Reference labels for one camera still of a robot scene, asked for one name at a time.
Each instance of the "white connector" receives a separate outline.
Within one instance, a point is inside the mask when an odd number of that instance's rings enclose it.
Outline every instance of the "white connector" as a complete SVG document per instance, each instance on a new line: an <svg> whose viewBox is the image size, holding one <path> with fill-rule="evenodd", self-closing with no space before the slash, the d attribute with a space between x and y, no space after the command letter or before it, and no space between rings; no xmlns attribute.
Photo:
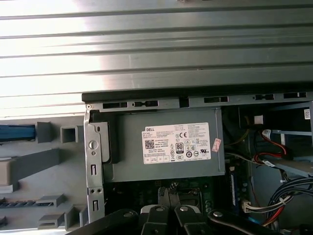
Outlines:
<svg viewBox="0 0 313 235"><path fill-rule="evenodd" d="M248 200L241 201L241 208L243 209L244 213L250 213L251 211L247 208L247 206L251 206L251 202Z"/></svg>

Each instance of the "gray plastic part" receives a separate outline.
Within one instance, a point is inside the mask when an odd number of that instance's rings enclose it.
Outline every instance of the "gray plastic part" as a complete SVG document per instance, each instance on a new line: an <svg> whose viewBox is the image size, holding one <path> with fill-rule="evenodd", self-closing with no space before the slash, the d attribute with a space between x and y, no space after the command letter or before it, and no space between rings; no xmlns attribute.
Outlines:
<svg viewBox="0 0 313 235"><path fill-rule="evenodd" d="M88 222L88 208L86 205L73 205L64 218L66 231L83 227Z"/></svg>
<svg viewBox="0 0 313 235"><path fill-rule="evenodd" d="M0 194L1 193L13 193L14 191L18 190L20 187L19 182L15 182L12 185L8 186L0 186Z"/></svg>
<svg viewBox="0 0 313 235"><path fill-rule="evenodd" d="M60 128L61 143L84 141L84 127L83 126L61 126Z"/></svg>
<svg viewBox="0 0 313 235"><path fill-rule="evenodd" d="M38 229L57 229L64 222L64 213L46 214L38 221Z"/></svg>
<svg viewBox="0 0 313 235"><path fill-rule="evenodd" d="M0 161L0 186L12 185L20 179L59 163L59 149L50 149Z"/></svg>
<svg viewBox="0 0 313 235"><path fill-rule="evenodd" d="M35 126L37 143L47 143L53 141L53 134L50 122L38 121Z"/></svg>
<svg viewBox="0 0 313 235"><path fill-rule="evenodd" d="M5 216L0 216L0 228L7 224L7 220Z"/></svg>
<svg viewBox="0 0 313 235"><path fill-rule="evenodd" d="M306 178L313 176L313 164L309 162L289 161L285 159L268 159L275 167Z"/></svg>
<svg viewBox="0 0 313 235"><path fill-rule="evenodd" d="M66 198L63 194L61 195L50 195L50 196L43 196L36 203L53 203L54 207L58 207L61 203L65 202Z"/></svg>

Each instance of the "green circuit board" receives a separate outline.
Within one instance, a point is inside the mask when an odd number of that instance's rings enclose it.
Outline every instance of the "green circuit board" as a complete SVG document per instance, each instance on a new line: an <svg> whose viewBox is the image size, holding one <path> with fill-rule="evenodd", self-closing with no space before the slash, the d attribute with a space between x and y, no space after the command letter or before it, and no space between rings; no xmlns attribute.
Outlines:
<svg viewBox="0 0 313 235"><path fill-rule="evenodd" d="M146 205L158 204L158 189L178 185L181 204L197 206L203 214L214 208L212 177L150 180L106 184L106 211L131 208L137 212Z"/></svg>

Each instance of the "metal side panel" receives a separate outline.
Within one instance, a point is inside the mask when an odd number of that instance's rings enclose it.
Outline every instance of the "metal side panel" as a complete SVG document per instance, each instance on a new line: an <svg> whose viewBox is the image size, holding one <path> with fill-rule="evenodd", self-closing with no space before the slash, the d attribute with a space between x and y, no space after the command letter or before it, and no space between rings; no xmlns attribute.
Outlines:
<svg viewBox="0 0 313 235"><path fill-rule="evenodd" d="M0 118L83 115L81 93L312 83L311 0L0 1Z"/></svg>

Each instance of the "metal frame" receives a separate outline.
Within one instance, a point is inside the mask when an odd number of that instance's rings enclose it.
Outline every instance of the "metal frame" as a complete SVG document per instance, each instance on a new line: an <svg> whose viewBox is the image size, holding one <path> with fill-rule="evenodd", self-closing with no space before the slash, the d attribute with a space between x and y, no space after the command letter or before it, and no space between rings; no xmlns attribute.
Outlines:
<svg viewBox="0 0 313 235"><path fill-rule="evenodd" d="M84 92L279 89L295 81L307 89L312 7L310 0L1 1L0 118L83 115Z"/></svg>
<svg viewBox="0 0 313 235"><path fill-rule="evenodd" d="M289 109L299 109L299 108L308 108L310 110L310 116L313 117L313 101L299 103L299 104L290 104L290 105L282 105L279 107L275 107L270 109L271 111L281 111L281 110L289 110ZM284 131L284 130L273 130L273 134L281 134L281 135L300 135L300 136L312 136L313 142L313 118L310 118L311 123L311 131L310 132L302 132L302 131Z"/></svg>
<svg viewBox="0 0 313 235"><path fill-rule="evenodd" d="M188 108L199 108L199 107L217 107L217 106L230 106L230 105L243 105L243 104L264 104L264 103L283 103L283 102L295 102L295 101L307 101L308 99L313 99L313 93L308 92L306 98L291 98L285 99L284 94L273 94L274 100L256 100L255 95L230 95L227 97L228 102L213 102L205 103L205 96L192 96L189 97L189 107ZM140 106L135 107L136 102L145 103L146 101L156 100L157 106L146 107ZM109 108L104 109L103 103L127 103L124 108ZM296 105L291 105L291 107L298 106L309 106L313 102L305 102ZM123 113L123 112L136 112L143 110L170 110L170 109L179 109L179 98L160 98L160 99L136 99L136 100L119 100L116 102L101 102L101 103L92 103L86 104L86 114L85 114L85 149L86 149L86 170L87 170L87 187L88 187L88 210L89 210L89 220L95 221L104 216L104 196L103 196L103 184L104 180L102 177L103 169L101 167L102 163L109 160L109 144L106 146L101 146L101 136L98 133L98 127L101 130L108 130L107 122L98 122L90 123L90 113L92 111L99 111L101 113ZM103 136L106 141L104 143L109 143L108 134ZM92 165L96 167L97 174L92 173ZM96 201L96 208L99 208L101 211L94 211Z"/></svg>

